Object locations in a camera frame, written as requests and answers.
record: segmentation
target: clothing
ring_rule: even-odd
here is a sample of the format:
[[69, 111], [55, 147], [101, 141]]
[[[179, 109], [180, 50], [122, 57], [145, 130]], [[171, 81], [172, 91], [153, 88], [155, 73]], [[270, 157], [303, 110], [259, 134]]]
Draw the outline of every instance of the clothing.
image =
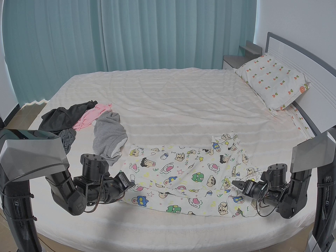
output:
[[111, 111], [112, 104], [106, 105], [102, 103], [98, 103], [94, 108], [86, 111], [83, 116], [77, 121], [77, 123], [73, 126], [76, 131], [80, 131], [80, 129], [88, 127], [93, 121], [95, 121], [102, 113], [105, 111]]
[[72, 128], [85, 111], [94, 108], [96, 104], [97, 101], [91, 100], [87, 103], [74, 104], [69, 109], [64, 107], [53, 109], [42, 116], [39, 130], [58, 134], [64, 129]]
[[200, 216], [255, 216], [256, 202], [232, 185], [260, 179], [234, 132], [212, 137], [212, 147], [133, 145], [121, 170], [136, 185], [123, 198], [157, 211]]
[[95, 154], [106, 159], [112, 166], [120, 157], [120, 148], [127, 141], [124, 127], [119, 123], [120, 115], [106, 111], [97, 119], [94, 127], [94, 140], [92, 148]]
[[76, 131], [73, 128], [64, 129], [58, 134], [58, 136], [61, 137], [65, 154], [68, 154], [70, 151], [71, 145], [76, 138]]

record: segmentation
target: cartoon print shirt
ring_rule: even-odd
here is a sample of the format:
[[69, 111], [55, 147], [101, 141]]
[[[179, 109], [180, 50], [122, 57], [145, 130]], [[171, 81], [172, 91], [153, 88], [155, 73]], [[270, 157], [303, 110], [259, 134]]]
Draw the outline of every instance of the cartoon print shirt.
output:
[[202, 216], [256, 215], [251, 198], [233, 180], [258, 181], [262, 171], [249, 163], [234, 132], [212, 137], [211, 148], [132, 145], [121, 169], [136, 185], [123, 200], [163, 212]]

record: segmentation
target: white bed sheet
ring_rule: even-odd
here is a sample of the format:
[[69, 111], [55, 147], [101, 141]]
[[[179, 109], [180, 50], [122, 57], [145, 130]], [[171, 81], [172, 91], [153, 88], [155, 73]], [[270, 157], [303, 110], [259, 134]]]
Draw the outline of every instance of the white bed sheet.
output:
[[[235, 131], [250, 162], [262, 169], [273, 163], [290, 165], [292, 147], [305, 140], [291, 117], [269, 113], [250, 87], [233, 70], [159, 69], [97, 72], [67, 81], [44, 107], [97, 100], [112, 103], [121, 116], [128, 141], [123, 156], [110, 167], [115, 175], [132, 143], [181, 144], [206, 148], [212, 135]], [[72, 176], [81, 175], [82, 153], [93, 153], [93, 126], [77, 132], [68, 154]], [[246, 252], [281, 242], [314, 220], [316, 172], [308, 202], [286, 220], [278, 213], [267, 218], [201, 217], [170, 214], [127, 203], [100, 205], [92, 214], [71, 216], [53, 202], [44, 178], [31, 180], [34, 215], [39, 233], [83, 251], [231, 251]]]

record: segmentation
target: bed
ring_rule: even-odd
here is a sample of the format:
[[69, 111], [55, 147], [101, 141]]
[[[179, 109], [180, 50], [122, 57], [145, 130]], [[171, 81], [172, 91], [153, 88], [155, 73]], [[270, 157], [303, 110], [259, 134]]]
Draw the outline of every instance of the bed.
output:
[[[311, 88], [296, 100], [295, 106], [314, 132], [332, 127], [330, 117], [336, 116], [335, 70], [271, 33], [267, 36], [267, 51], [310, 79]], [[271, 115], [233, 70], [196, 68], [74, 76], [53, 96], [30, 129], [38, 129], [41, 116], [53, 108], [68, 108], [89, 100], [112, 103], [128, 135], [123, 156], [110, 167], [111, 175], [124, 164], [132, 143], [206, 148], [212, 135], [235, 131], [251, 163], [266, 169], [274, 163], [290, 165], [292, 147], [306, 139], [288, 113]], [[77, 133], [68, 154], [72, 176], [81, 175], [79, 158], [82, 153], [93, 153], [93, 138], [93, 126]], [[248, 252], [279, 243], [313, 223], [316, 182], [313, 171], [308, 202], [289, 220], [278, 213], [267, 218], [170, 214], [121, 202], [100, 205], [94, 213], [75, 217], [53, 202], [44, 178], [31, 180], [35, 195], [31, 202], [38, 232], [78, 250]]]

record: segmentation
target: lace trim on bed sheet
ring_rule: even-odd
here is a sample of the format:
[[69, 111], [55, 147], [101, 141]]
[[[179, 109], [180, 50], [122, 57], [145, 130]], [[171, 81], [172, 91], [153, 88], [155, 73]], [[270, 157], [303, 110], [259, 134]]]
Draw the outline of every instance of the lace trim on bed sheet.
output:
[[315, 137], [313, 131], [308, 126], [308, 123], [303, 118], [303, 116], [300, 114], [298, 109], [294, 107], [292, 104], [290, 104], [288, 107], [284, 109], [287, 115], [289, 115], [292, 118], [293, 123], [295, 124], [296, 128], [300, 130], [300, 132], [303, 134], [303, 136], [306, 138], [306, 140]]

